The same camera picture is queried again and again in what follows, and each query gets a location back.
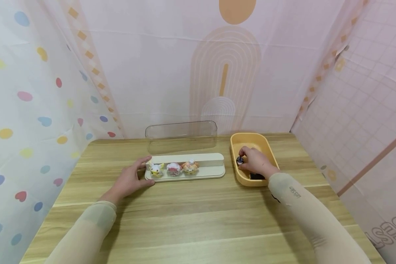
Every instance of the clear plastic cover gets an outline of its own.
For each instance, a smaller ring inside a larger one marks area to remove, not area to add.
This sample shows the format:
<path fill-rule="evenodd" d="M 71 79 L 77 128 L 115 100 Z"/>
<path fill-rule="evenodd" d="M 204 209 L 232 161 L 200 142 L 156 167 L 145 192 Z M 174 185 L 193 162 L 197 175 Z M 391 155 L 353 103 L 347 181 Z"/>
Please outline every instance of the clear plastic cover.
<path fill-rule="evenodd" d="M 151 125 L 145 137 L 151 155 L 206 149 L 217 144 L 217 125 L 214 121 Z"/>

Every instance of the polka dot curtain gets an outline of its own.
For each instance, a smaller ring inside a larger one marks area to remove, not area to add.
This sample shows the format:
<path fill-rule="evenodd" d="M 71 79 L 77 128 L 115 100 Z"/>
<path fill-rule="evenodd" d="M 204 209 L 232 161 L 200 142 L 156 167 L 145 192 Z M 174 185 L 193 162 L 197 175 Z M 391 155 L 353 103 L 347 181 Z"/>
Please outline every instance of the polka dot curtain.
<path fill-rule="evenodd" d="M 88 143 L 121 137 L 53 20 L 25 3 L 0 1 L 0 263 L 9 264 L 19 263 Z"/>

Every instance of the white tray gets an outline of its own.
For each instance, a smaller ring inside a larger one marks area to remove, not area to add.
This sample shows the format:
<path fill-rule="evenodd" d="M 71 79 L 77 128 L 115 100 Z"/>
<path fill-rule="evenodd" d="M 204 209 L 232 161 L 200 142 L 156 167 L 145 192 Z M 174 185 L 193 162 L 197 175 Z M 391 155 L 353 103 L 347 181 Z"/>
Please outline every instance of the white tray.
<path fill-rule="evenodd" d="M 195 175 L 187 175 L 182 172 L 179 176 L 174 177 L 167 173 L 167 164 L 175 162 L 182 165 L 190 159 L 194 159 L 199 164 L 198 172 Z M 224 157 L 221 153 L 153 156 L 150 160 L 151 163 L 164 163 L 163 176 L 161 178 L 151 176 L 150 165 L 147 163 L 145 178 L 156 182 L 221 178 L 226 173 L 223 161 Z"/>

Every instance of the wood grain surface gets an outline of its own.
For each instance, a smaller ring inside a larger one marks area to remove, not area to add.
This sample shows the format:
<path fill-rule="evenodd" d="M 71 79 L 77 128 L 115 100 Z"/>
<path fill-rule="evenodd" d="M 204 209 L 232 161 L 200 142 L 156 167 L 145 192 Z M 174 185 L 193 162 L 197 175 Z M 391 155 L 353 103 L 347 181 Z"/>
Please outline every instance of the wood grain surface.
<path fill-rule="evenodd" d="M 384 264 L 295 136 L 278 133 L 266 137 L 280 169 L 334 214 L 373 264 Z M 314 263 L 311 245 L 268 188 L 244 187 L 236 181 L 229 139 L 220 136 L 209 149 L 199 149 L 199 141 L 192 139 L 171 141 L 188 144 L 185 149 L 189 150 L 168 155 L 222 153 L 226 175 L 157 183 L 126 198 L 117 209 L 117 220 L 97 263 Z M 124 166 L 147 156 L 148 147 L 145 139 L 92 142 L 21 263 L 43 263 L 87 206 L 111 187 Z"/>

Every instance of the duck figurine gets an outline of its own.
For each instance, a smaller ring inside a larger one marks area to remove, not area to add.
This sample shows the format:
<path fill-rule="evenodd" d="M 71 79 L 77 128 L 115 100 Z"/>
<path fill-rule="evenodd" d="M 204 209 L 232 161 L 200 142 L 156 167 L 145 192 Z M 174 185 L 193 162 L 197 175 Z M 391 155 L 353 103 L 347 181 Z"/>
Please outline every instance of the duck figurine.
<path fill-rule="evenodd" d="M 162 164 L 150 163 L 151 176 L 161 178 L 163 176 L 163 168 L 164 168 L 164 163 Z"/>
<path fill-rule="evenodd" d="M 188 162 L 182 164 L 183 171 L 186 174 L 193 175 L 198 172 L 199 164 L 194 159 L 190 159 Z"/>
<path fill-rule="evenodd" d="M 182 173 L 182 167 L 174 162 L 167 164 L 167 173 L 173 177 L 179 176 Z"/>

